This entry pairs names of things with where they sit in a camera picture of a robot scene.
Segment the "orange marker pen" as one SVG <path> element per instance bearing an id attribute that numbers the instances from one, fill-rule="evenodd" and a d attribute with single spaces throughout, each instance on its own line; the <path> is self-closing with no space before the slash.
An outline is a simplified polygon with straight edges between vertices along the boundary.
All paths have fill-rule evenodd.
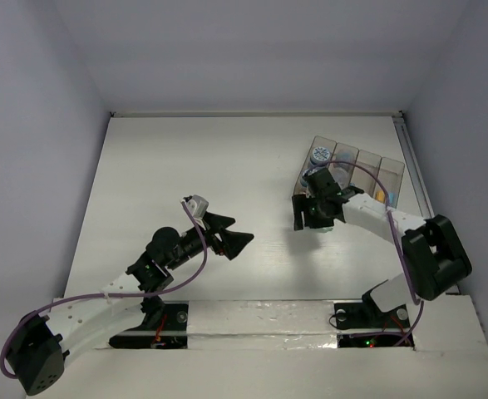
<path id="1" fill-rule="evenodd" d="M 379 190 L 375 195 L 375 199 L 381 203 L 384 203 L 386 201 L 386 195 L 382 190 Z"/>

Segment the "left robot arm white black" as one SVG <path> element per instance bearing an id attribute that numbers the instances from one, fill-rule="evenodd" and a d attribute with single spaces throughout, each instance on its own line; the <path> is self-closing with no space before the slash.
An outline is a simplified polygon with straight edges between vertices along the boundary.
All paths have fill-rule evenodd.
<path id="1" fill-rule="evenodd" d="M 3 344 L 1 373 L 20 382 L 35 396 L 62 376 L 86 352 L 130 328 L 155 328 L 165 304 L 161 295 L 196 279 L 173 284 L 171 271 L 210 250 L 232 260 L 254 239 L 234 232 L 233 218 L 205 213 L 184 233 L 172 227 L 157 229 L 140 257 L 96 293 L 49 303 L 24 316 Z"/>

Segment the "blue lid round jar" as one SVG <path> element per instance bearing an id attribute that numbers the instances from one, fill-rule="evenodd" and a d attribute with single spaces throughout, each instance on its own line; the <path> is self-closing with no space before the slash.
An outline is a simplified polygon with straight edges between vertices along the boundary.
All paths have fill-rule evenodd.
<path id="1" fill-rule="evenodd" d="M 313 168 L 309 168 L 309 169 L 306 169 L 302 175 L 301 175 L 301 178 L 303 180 L 306 180 L 310 175 L 312 175 L 316 170 L 313 169 Z"/>
<path id="2" fill-rule="evenodd" d="M 310 150 L 308 166 L 324 166 L 332 159 L 332 152 L 324 146 L 315 146 Z"/>

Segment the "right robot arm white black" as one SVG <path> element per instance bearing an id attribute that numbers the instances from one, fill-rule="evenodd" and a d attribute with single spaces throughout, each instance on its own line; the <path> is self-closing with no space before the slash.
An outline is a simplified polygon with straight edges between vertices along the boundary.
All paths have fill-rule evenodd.
<path id="1" fill-rule="evenodd" d="M 396 248 L 402 273 L 362 296 L 360 315 L 366 324 L 382 324 L 402 305 L 432 301 L 471 274 L 471 261 L 447 217 L 424 219 L 381 203 L 358 187 L 341 188 L 326 167 L 307 169 L 302 178 L 306 192 L 292 197 L 294 230 L 331 229 L 341 222 Z"/>

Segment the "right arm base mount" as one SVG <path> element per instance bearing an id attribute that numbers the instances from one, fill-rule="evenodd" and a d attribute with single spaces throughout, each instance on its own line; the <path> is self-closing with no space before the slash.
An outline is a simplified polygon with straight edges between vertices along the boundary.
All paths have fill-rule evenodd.
<path id="1" fill-rule="evenodd" d="M 386 280 L 366 291 L 359 300 L 333 305 L 328 324 L 338 333 L 339 347 L 410 347 L 407 305 L 412 301 L 407 285 Z"/>

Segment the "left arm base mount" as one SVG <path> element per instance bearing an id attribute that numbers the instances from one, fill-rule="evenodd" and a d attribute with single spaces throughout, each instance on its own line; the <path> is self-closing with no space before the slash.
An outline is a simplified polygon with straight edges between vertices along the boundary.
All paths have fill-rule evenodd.
<path id="1" fill-rule="evenodd" d="M 141 303 L 144 316 L 138 327 L 130 328 L 109 339 L 115 349 L 186 349 L 188 347 L 188 302 L 165 303 L 160 297 Z"/>

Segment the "clear jar of clips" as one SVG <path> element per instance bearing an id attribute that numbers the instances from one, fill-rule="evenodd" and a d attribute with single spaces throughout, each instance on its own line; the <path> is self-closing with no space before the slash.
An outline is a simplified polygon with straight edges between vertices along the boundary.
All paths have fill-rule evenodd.
<path id="1" fill-rule="evenodd" d="M 336 161 L 340 166 L 350 166 L 356 163 L 357 155 L 351 151 L 341 151 L 336 155 Z"/>
<path id="2" fill-rule="evenodd" d="M 335 181 L 342 187 L 345 187 L 349 183 L 349 173 L 343 168 L 333 168 L 332 176 Z"/>

